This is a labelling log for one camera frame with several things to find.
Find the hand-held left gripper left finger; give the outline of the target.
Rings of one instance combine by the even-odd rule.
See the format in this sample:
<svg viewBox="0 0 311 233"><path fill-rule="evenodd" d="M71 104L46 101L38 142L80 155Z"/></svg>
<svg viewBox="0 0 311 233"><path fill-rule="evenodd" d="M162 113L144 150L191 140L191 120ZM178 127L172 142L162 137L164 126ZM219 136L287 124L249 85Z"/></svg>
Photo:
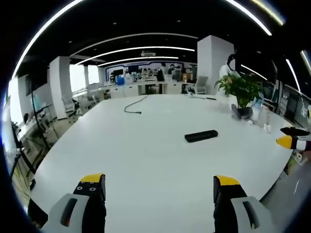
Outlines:
<svg viewBox="0 0 311 233"><path fill-rule="evenodd" d="M73 193L51 209L43 233L103 233L105 229L105 175L83 177Z"/></svg>

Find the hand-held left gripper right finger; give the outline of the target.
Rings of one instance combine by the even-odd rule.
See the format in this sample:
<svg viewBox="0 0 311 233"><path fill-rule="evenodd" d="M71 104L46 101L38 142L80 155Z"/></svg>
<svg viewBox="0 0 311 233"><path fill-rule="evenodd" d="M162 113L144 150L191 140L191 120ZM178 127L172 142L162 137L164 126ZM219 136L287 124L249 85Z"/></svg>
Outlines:
<svg viewBox="0 0 311 233"><path fill-rule="evenodd" d="M213 177L214 228L216 233L273 233L271 214L259 200L248 196L230 177Z"/></svg>

